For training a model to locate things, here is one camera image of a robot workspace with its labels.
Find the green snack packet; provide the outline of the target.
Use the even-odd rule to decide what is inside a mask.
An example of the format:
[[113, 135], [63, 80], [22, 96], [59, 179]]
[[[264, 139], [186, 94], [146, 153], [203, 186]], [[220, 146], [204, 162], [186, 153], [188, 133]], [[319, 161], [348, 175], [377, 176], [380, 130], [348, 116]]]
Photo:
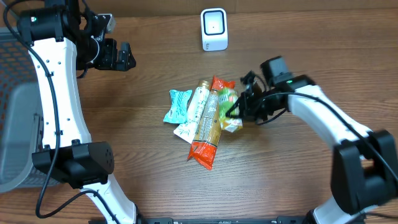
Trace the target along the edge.
[[241, 118], [230, 118], [226, 113], [234, 107], [238, 100], [238, 95], [234, 89], [223, 88], [218, 92], [219, 100], [219, 119], [221, 129], [228, 132], [236, 132], [243, 128], [243, 121]]

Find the orange pasta packet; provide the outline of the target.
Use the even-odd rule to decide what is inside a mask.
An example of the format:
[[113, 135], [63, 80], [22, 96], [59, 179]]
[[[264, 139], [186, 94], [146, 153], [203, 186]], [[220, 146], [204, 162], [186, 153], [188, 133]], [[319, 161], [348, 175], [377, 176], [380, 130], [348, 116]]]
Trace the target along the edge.
[[234, 89], [235, 81], [213, 77], [212, 86], [206, 101], [195, 137], [187, 159], [195, 159], [208, 170], [212, 170], [218, 143], [221, 136], [218, 92], [223, 88]]

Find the white tube with gold cap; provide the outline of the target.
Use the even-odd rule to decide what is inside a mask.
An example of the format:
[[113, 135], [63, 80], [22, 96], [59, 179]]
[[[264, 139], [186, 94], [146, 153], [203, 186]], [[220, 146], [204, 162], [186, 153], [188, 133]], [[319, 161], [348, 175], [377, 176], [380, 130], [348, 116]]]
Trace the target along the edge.
[[209, 94], [210, 83], [206, 80], [200, 80], [187, 110], [187, 121], [174, 130], [175, 135], [189, 144], [195, 137]]

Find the light blue wipes packet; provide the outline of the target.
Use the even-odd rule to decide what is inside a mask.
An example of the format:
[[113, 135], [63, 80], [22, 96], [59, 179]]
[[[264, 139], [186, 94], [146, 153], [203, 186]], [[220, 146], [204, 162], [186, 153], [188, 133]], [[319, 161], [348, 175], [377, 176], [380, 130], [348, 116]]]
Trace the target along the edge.
[[171, 106], [164, 116], [163, 122], [182, 124], [187, 121], [187, 105], [192, 95], [192, 90], [178, 91], [170, 90]]

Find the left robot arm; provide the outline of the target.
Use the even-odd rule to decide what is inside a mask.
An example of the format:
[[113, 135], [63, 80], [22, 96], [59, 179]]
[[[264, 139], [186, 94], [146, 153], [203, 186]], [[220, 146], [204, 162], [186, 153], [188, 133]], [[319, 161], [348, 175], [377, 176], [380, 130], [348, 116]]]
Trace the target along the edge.
[[43, 150], [32, 162], [48, 179], [88, 196], [106, 223], [142, 223], [113, 174], [111, 146], [91, 139], [78, 92], [77, 81], [90, 68], [136, 66], [130, 45], [108, 38], [114, 27], [111, 14], [81, 10], [80, 1], [45, 1], [20, 14], [17, 29], [35, 66], [44, 116]]

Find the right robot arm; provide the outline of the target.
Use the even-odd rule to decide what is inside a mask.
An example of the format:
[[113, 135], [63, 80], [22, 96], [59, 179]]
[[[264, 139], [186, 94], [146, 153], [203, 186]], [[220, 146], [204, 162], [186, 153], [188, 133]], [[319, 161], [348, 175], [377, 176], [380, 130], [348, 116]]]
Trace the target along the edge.
[[397, 149], [385, 129], [372, 131], [339, 109], [307, 75], [295, 76], [281, 56], [241, 78], [246, 90], [225, 116], [269, 123], [286, 111], [307, 123], [333, 154], [332, 196], [296, 223], [364, 223], [371, 210], [397, 198]]

